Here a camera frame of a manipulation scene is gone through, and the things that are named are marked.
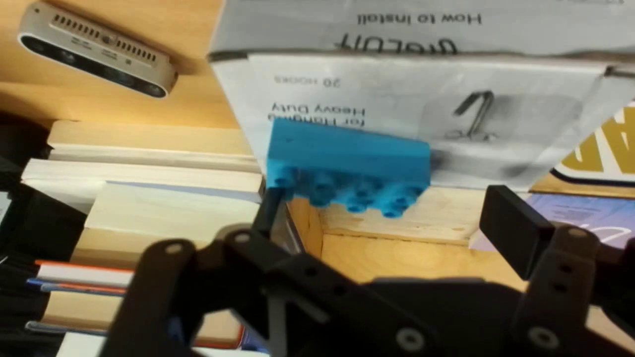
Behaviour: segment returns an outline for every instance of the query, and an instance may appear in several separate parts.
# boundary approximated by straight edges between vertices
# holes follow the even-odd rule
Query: silver electronic device
[[[150,98],[166,98],[178,76],[166,54],[45,2],[27,6],[17,42],[37,56]]]

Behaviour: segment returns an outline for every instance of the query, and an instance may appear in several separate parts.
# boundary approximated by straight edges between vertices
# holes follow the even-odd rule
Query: screw
[[[398,347],[406,353],[418,353],[424,347],[424,338],[412,328],[400,328],[394,336]]]
[[[541,347],[541,349],[553,351],[559,347],[557,336],[545,328],[539,328],[539,326],[531,328],[527,338],[535,347]]]
[[[170,246],[164,248],[164,252],[166,254],[178,254],[178,252],[182,252],[182,246],[180,244],[170,244]]]
[[[583,230],[579,230],[579,228],[569,228],[569,236],[583,238],[583,236],[587,236],[587,232],[583,232]]]
[[[235,238],[233,238],[233,242],[235,244],[245,244],[245,242],[249,242],[251,238],[247,236],[247,234],[237,234]]]

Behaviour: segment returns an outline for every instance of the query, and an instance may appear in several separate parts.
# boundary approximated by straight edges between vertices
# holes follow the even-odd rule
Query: white box
[[[618,0],[226,0],[214,52],[635,52]]]
[[[507,185],[523,191],[635,96],[622,56],[635,50],[628,46],[635,38],[618,34],[609,42],[603,34],[612,32],[605,28],[593,36],[571,36],[563,28],[563,34],[549,38],[529,36],[527,30],[531,16],[545,16],[533,24],[535,30],[561,28],[563,14],[545,12],[553,8],[585,14],[589,24],[618,20],[612,24],[614,34],[624,26],[635,30],[635,22],[624,24],[614,12],[630,6],[555,0],[531,6],[507,0],[228,0],[210,62],[261,169],[269,123],[279,117],[428,141],[436,187]],[[374,36],[372,28],[390,30],[386,36],[398,36],[404,50],[406,32],[396,30],[394,22],[364,28],[353,24],[360,14],[382,14],[384,8],[394,14],[478,10],[482,26],[472,30],[464,30],[464,24],[438,24],[434,32],[410,30],[420,44],[460,34],[460,40],[452,38],[460,52],[601,56],[591,62],[517,54],[402,56],[386,48],[382,54],[341,52],[337,38],[351,34],[345,26],[360,36]],[[517,10],[527,10],[529,20],[511,16],[517,22],[507,22],[509,16],[501,16]],[[482,121],[476,119],[480,107],[487,107]]]

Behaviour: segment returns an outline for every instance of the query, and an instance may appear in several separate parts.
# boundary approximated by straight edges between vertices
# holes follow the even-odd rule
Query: blue lego brick
[[[376,209],[398,219],[430,185],[430,147],[341,127],[275,119],[265,183],[317,209]]]

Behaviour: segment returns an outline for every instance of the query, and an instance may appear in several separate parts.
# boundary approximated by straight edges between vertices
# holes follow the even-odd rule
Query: wooden board
[[[581,195],[581,197],[618,197],[635,199],[632,187],[565,183],[553,175],[539,179],[531,193]]]
[[[289,203],[289,215],[301,238],[303,250],[315,258],[323,252],[323,223],[319,213],[303,199]]]
[[[0,109],[35,119],[164,123],[235,129],[206,66],[220,0],[53,0],[168,52],[180,70],[168,100],[150,100],[21,50],[15,32],[29,2],[0,0]]]
[[[321,258],[355,282],[468,276],[523,288],[501,256],[464,246],[325,234]]]
[[[432,187],[396,221],[378,211],[349,215],[341,207],[323,211],[321,221],[327,234],[466,244],[476,232],[482,201],[484,191]]]

